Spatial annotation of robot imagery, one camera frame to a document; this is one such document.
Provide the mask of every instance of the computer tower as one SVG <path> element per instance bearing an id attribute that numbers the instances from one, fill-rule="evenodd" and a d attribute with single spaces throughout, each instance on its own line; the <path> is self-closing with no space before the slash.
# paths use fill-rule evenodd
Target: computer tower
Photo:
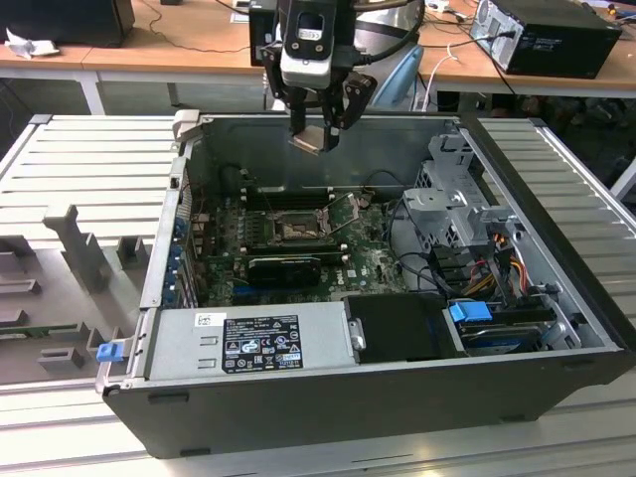
<path id="1" fill-rule="evenodd" d="M 6 30 L 29 40 L 57 45 L 120 47 L 135 23 L 130 0 L 5 0 L 0 38 Z"/>
<path id="2" fill-rule="evenodd" d="M 512 38 L 499 37 L 513 32 Z M 594 79 L 622 30 L 568 0 L 481 0 L 470 36 L 508 75 Z"/>

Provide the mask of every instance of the table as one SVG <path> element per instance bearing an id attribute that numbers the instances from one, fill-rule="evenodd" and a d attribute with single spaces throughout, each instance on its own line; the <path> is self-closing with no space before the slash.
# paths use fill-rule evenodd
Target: table
<path id="1" fill-rule="evenodd" d="M 476 3 L 473 0 L 451 0 L 457 11 L 472 15 Z M 455 21 L 451 15 L 438 17 Z M 619 40 L 596 79 L 568 79 L 548 77 L 508 76 L 506 80 L 518 94 L 547 96 L 588 97 L 636 97 L 636 28 L 630 28 L 632 39 Z M 423 27 L 420 34 L 422 45 L 447 45 L 468 40 L 457 27 L 432 25 Z M 435 90 L 509 93 L 497 74 L 490 59 L 476 44 L 452 50 L 459 62 L 444 62 L 434 78 Z M 429 78 L 433 68 L 446 56 L 445 49 L 425 49 L 419 72 Z"/>
<path id="2" fill-rule="evenodd" d="M 181 6 L 162 6 L 159 0 L 132 0 L 135 27 L 124 48 L 62 47 L 62 55 L 26 61 L 8 50 L 0 51 L 0 78 L 76 80 L 92 114 L 105 114 L 100 95 L 104 81 L 149 81 L 168 84 L 171 103 L 179 103 L 175 83 L 256 85 L 262 69 L 249 64 L 249 50 L 238 53 L 200 53 L 176 48 L 150 31 L 154 24 L 175 44 L 200 49 L 238 50 L 246 47 L 247 24 L 230 23 L 231 11 L 214 0 L 188 0 Z M 451 5 L 472 14 L 473 0 L 451 0 Z M 445 14 L 443 19 L 453 20 Z M 420 42 L 446 45 L 465 41 L 457 27 L 426 25 Z M 508 92 L 488 57 L 476 45 L 458 47 L 459 62 L 445 62 L 435 75 L 433 91 Z M 420 72 L 427 79 L 445 55 L 444 49 L 427 49 Z M 507 77 L 519 94 L 636 97 L 636 40 L 619 41 L 596 79 Z"/>
<path id="3" fill-rule="evenodd" d="M 123 48 L 65 47 L 57 57 L 30 61 L 0 50 L 0 78 L 75 80 L 81 85 L 91 114 L 105 114 L 100 85 L 104 81 L 145 81 L 168 84 L 171 103 L 178 105 L 176 82 L 259 84 L 262 69 L 249 63 L 249 48 L 238 53 L 200 53 L 176 48 L 150 31 L 189 48 L 238 50 L 249 46 L 247 24 L 230 23 L 231 11 L 213 0 L 188 0 L 162 6 L 159 0 L 132 0 L 135 25 Z"/>

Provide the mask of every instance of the white cable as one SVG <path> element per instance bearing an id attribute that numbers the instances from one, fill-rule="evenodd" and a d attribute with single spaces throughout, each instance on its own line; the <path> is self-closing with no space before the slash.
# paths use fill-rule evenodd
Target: white cable
<path id="1" fill-rule="evenodd" d="M 435 65 L 435 68 L 433 68 L 433 71 L 430 73 L 430 78 L 428 79 L 428 86 L 426 87 L 426 94 L 424 95 L 424 105 L 422 106 L 421 110 L 422 112 L 426 112 L 426 110 L 428 109 L 428 102 L 430 101 L 430 87 L 433 84 L 433 79 L 435 78 L 435 73 L 437 72 L 437 69 L 446 61 L 446 60 L 454 60 L 456 62 L 459 61 L 459 59 L 454 56 L 452 54 L 452 52 L 450 51 L 450 47 L 452 46 L 452 44 L 448 44 L 446 46 L 446 51 L 448 52 L 448 55 L 446 55 L 444 58 L 442 58 L 439 62 L 437 62 L 437 65 Z"/>
<path id="2" fill-rule="evenodd" d="M 494 38 L 490 36 L 476 38 L 475 41 L 471 42 L 470 44 L 481 42 L 482 40 L 494 40 Z M 422 112 L 426 112 L 426 110 L 428 109 L 428 103 L 430 102 L 430 87 L 433 84 L 433 79 L 435 78 L 435 73 L 437 73 L 437 69 L 441 67 L 441 65 L 446 60 L 452 59 L 456 62 L 459 61 L 459 58 L 453 55 L 453 53 L 450 51 L 451 47 L 455 47 L 455 46 L 457 45 L 454 43 L 449 43 L 448 45 L 446 45 L 446 52 L 448 54 L 444 58 L 442 58 L 439 62 L 437 62 L 437 65 L 435 65 L 435 68 L 433 68 L 433 71 L 430 73 L 430 78 L 428 79 L 428 86 L 426 87 L 426 95 L 424 96 L 424 105 L 422 106 L 422 109 L 421 109 Z"/>
<path id="3" fill-rule="evenodd" d="M 636 15 L 629 15 L 628 17 L 619 18 L 616 22 L 622 22 L 623 20 L 629 20 L 630 18 L 636 18 Z"/>

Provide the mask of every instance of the blue tab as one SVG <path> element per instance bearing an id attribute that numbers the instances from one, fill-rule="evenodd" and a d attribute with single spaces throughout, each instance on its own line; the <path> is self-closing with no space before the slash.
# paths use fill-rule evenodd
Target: blue tab
<path id="1" fill-rule="evenodd" d="M 97 348 L 99 363 L 123 361 L 123 343 L 103 343 Z"/>
<path id="2" fill-rule="evenodd" d="M 485 301 L 458 301 L 449 308 L 449 311 L 455 323 L 493 319 Z"/>

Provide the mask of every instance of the paper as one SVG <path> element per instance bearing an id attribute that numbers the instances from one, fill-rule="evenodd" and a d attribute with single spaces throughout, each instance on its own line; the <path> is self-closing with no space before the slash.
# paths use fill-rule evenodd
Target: paper
<path id="1" fill-rule="evenodd" d="M 31 60 L 32 57 L 56 55 L 60 52 L 54 43 L 49 40 L 26 40 L 14 35 L 8 28 L 7 38 L 8 40 L 4 42 L 4 46 L 19 57 L 26 58 L 27 60 Z"/>

